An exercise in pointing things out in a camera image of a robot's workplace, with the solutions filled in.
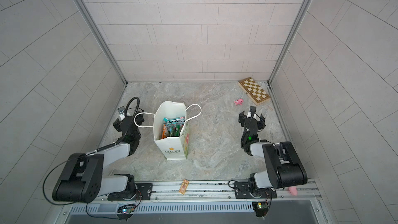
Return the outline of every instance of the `gray marble surface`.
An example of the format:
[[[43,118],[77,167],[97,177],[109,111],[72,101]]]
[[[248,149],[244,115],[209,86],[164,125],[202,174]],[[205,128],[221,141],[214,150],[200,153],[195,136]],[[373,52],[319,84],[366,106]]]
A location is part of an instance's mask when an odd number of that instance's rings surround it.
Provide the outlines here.
[[[209,83],[130,83],[120,102],[126,106],[132,97],[140,98],[140,108],[155,113],[164,101],[184,102],[188,107],[199,104],[202,114],[191,120],[189,152],[186,160],[167,161],[153,141],[152,128],[140,128],[142,138],[137,151],[122,158],[104,170],[104,175],[133,174],[136,181],[172,180],[227,180],[247,179],[251,173],[265,170],[263,158],[247,155],[240,148],[243,128],[238,114],[247,114],[254,103],[236,82]],[[242,98],[243,105],[234,100]],[[198,108],[187,110],[188,118],[196,115]],[[259,132],[261,139],[282,142],[285,138],[271,101],[257,107],[257,114],[266,116],[266,127]],[[145,115],[143,125],[152,125],[153,116]],[[108,127],[102,145],[121,137],[113,126]]]

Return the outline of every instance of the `pink toy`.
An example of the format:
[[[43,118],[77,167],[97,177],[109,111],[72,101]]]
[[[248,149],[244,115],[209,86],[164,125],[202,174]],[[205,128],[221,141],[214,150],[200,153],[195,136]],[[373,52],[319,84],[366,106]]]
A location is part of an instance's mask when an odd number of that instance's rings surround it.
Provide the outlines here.
[[[292,195],[297,195],[297,188],[296,186],[289,187],[289,191]]]
[[[237,105],[242,105],[243,99],[236,100],[236,101],[234,101],[234,103],[235,103],[236,106]]]

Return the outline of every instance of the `tiled wall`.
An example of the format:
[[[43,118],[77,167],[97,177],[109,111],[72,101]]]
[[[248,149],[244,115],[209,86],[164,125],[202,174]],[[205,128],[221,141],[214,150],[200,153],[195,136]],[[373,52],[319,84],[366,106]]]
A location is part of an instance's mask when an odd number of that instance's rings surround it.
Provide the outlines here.
[[[267,80],[303,0],[83,0],[128,81]]]
[[[122,89],[72,0],[0,0],[0,223],[51,221],[43,177],[96,147]]]
[[[312,0],[272,83],[335,222],[398,220],[398,0]]]

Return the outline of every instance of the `chessboard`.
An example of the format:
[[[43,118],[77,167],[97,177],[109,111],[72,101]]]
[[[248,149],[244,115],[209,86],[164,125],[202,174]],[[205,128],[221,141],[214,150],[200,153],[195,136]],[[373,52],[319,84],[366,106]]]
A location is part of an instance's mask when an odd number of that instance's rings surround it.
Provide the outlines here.
[[[245,92],[256,104],[256,106],[271,99],[265,90],[251,77],[239,81],[238,85],[243,89],[243,92]]]

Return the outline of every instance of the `white rope handle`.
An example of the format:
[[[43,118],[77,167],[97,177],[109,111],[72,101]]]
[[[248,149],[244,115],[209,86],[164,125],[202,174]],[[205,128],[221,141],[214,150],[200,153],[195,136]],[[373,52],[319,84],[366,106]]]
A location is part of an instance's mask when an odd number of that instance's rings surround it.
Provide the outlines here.
[[[198,104],[192,104],[192,105],[190,105],[189,107],[192,107],[192,106],[198,106],[198,107],[200,108],[200,113],[199,113],[198,115],[195,115],[195,116],[193,116],[193,117],[187,119],[185,122],[187,122],[187,121],[190,120],[190,119],[193,119],[193,118],[198,117],[198,116],[202,113],[202,108],[201,108]]]
[[[137,125],[137,122],[135,122],[135,118],[136,118],[138,115],[144,114],[144,113],[146,113],[146,114],[151,114],[151,115],[155,115],[154,113],[150,113],[150,112],[140,112],[140,113],[137,113],[137,115],[135,115],[135,117],[134,117],[134,124],[135,124],[136,126],[142,127],[142,126]]]

